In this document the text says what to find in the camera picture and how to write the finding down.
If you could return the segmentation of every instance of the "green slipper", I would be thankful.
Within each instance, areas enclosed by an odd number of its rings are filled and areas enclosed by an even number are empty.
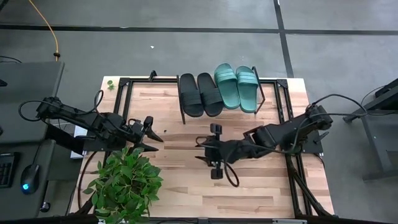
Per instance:
[[[254,113],[257,109],[257,87],[259,82],[254,72],[246,66],[236,69],[238,78],[238,92],[241,109],[245,113]]]
[[[228,63],[219,65],[214,71],[214,79],[225,107],[230,110],[238,108],[241,104],[236,86],[238,79],[232,67]]]

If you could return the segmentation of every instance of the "yellow cable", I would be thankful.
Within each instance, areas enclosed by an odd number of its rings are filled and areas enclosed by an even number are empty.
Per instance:
[[[29,2],[31,3],[31,5],[36,9],[37,13],[39,13],[39,15],[42,17],[42,19],[44,20],[44,22],[47,24],[47,26],[49,27],[52,35],[54,36],[54,40],[55,40],[55,53],[57,55],[55,56],[55,61],[58,62],[58,58],[59,58],[59,51],[58,51],[58,40],[57,37],[54,34],[54,31],[52,30],[50,24],[47,22],[47,20],[45,19],[45,17],[40,13],[40,11],[36,8],[35,4],[33,4],[33,2],[31,0],[29,0]]]

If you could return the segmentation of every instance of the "black slipper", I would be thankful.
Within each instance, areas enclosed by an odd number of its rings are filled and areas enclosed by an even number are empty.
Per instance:
[[[180,89],[184,112],[193,118],[202,116],[203,105],[200,92],[192,74],[186,73],[180,77]]]
[[[223,111],[224,102],[209,73],[198,75],[198,86],[206,114],[209,117],[219,115]]]

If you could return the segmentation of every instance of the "computer mouse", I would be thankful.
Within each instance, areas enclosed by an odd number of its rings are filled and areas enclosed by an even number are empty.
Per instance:
[[[21,175],[21,190],[24,194],[32,194],[39,187],[39,168],[37,164],[25,167]]]

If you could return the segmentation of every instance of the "white object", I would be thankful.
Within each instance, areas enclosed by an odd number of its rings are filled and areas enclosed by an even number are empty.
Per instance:
[[[75,133],[73,134],[73,137],[86,136],[86,135],[87,135],[87,130],[86,129],[84,129],[82,127],[79,127],[79,126],[75,126]],[[70,158],[71,159],[82,159],[83,156],[86,155],[86,154],[87,154],[86,151],[83,151],[83,155],[77,154],[77,153],[72,151],[70,153]]]

